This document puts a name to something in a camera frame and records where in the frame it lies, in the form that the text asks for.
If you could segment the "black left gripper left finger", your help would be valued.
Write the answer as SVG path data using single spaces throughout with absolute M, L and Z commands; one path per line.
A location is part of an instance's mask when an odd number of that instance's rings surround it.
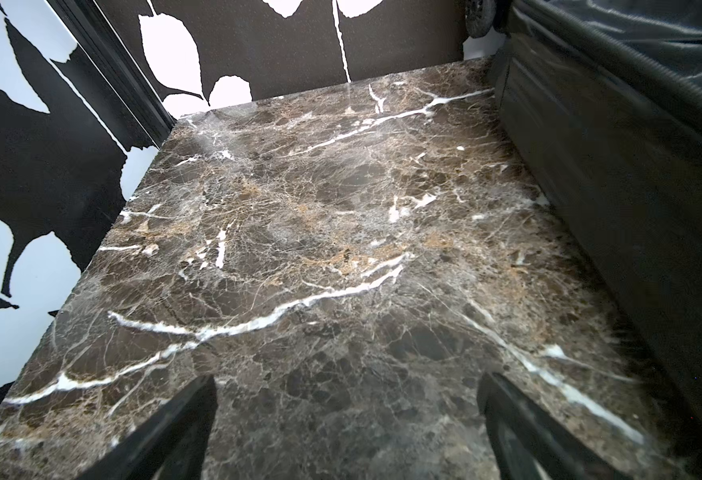
M 214 377 L 189 382 L 81 479 L 199 479 L 217 411 Z

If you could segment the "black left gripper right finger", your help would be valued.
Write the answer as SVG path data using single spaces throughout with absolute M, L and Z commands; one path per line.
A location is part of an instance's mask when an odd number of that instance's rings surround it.
M 486 372 L 477 405 L 502 479 L 625 479 L 500 373 Z

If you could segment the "black hard-shell suitcase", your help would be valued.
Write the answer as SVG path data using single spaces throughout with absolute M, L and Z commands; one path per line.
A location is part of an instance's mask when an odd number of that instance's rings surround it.
M 500 121 L 702 425 L 702 1 L 469 1 Z

